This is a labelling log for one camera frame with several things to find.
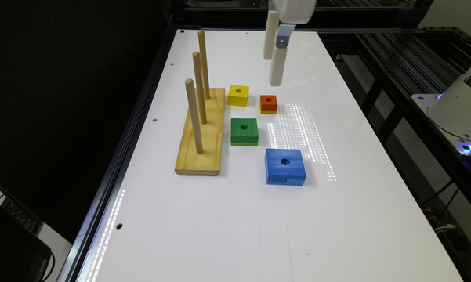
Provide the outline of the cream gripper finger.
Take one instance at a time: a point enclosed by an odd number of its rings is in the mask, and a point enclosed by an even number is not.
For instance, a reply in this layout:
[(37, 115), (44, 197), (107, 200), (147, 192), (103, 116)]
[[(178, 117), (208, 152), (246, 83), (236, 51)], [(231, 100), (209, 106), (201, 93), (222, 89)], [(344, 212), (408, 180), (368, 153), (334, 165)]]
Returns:
[(280, 86), (284, 73), (284, 65), (288, 51), (288, 44), (295, 24), (280, 24), (270, 40), (270, 85)]
[(265, 41), (263, 47), (263, 58), (265, 60), (270, 60), (272, 58), (277, 29), (278, 13), (276, 10), (270, 10), (266, 19)]

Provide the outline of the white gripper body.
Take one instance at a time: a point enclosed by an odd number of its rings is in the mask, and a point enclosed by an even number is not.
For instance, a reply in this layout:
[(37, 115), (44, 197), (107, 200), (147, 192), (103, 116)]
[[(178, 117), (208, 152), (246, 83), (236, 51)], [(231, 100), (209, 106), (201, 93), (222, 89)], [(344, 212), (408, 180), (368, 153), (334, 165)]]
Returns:
[(284, 24), (306, 24), (311, 19), (317, 0), (269, 0), (269, 9), (276, 11)]

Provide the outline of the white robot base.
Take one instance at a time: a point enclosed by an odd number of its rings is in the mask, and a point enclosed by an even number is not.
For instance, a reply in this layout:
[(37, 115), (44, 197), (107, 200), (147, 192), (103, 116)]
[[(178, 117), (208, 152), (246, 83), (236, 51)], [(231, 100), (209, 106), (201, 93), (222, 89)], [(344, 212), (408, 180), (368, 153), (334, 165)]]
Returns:
[(411, 99), (460, 155), (471, 157), (471, 67), (443, 93)]

